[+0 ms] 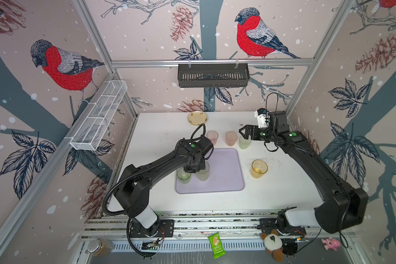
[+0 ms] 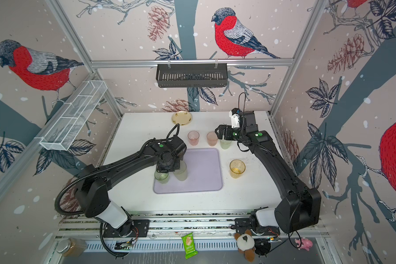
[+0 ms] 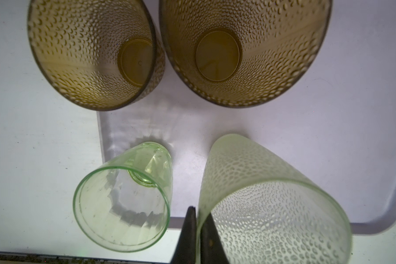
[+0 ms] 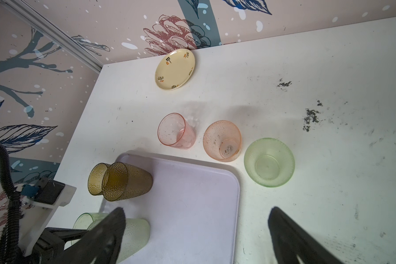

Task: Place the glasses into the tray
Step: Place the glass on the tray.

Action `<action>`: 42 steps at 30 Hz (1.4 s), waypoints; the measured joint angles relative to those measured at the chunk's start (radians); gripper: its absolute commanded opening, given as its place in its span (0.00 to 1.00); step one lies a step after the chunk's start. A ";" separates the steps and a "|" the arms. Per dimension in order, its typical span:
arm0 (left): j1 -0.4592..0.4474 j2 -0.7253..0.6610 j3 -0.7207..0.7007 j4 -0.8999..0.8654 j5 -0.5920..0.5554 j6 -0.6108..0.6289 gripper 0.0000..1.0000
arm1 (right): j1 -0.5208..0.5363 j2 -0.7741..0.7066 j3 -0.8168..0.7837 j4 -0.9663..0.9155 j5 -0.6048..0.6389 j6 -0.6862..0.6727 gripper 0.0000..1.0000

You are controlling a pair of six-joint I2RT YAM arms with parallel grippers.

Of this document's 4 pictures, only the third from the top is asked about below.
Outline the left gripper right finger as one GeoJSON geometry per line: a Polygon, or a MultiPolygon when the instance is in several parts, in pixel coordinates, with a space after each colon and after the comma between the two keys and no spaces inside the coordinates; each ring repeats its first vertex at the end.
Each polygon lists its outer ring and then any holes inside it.
{"type": "Polygon", "coordinates": [[[212,214],[208,215],[202,225],[200,233],[200,260],[202,264],[229,264],[212,214]]]}

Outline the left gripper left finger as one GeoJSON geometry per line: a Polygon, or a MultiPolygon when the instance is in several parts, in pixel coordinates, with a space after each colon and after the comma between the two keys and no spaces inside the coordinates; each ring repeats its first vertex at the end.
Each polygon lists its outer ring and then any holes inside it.
{"type": "Polygon", "coordinates": [[[179,240],[170,264],[196,263],[196,209],[190,206],[184,219],[179,240]]]}

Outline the tall pale green cup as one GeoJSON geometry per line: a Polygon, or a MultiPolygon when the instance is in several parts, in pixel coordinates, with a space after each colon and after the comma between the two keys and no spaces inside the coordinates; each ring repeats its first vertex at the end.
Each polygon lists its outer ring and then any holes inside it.
{"type": "Polygon", "coordinates": [[[203,173],[198,233],[213,220],[231,264],[346,264],[349,219],[328,193],[267,148],[217,139],[203,173]]]}

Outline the small green ribbed cup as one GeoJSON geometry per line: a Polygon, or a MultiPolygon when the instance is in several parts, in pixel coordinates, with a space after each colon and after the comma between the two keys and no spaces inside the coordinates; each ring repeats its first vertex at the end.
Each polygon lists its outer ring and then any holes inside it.
{"type": "Polygon", "coordinates": [[[159,143],[145,142],[104,163],[77,186],[75,220],[103,248],[133,253],[156,244],[171,216],[173,163],[159,143]]]}

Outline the dark olive cup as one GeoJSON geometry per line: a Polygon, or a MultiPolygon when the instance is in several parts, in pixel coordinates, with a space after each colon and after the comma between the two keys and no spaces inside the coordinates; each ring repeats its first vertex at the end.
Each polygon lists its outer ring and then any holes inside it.
{"type": "Polygon", "coordinates": [[[184,84],[223,107],[253,107],[290,89],[326,36],[332,1],[160,1],[168,59],[184,84]]]}

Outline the small brown textured cup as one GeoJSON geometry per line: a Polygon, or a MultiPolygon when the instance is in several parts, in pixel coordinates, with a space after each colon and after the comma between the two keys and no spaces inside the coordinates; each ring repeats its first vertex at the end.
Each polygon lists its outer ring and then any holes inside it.
{"type": "Polygon", "coordinates": [[[36,64],[78,106],[117,110],[163,78],[161,38],[143,1],[31,1],[27,18],[36,64]]]}

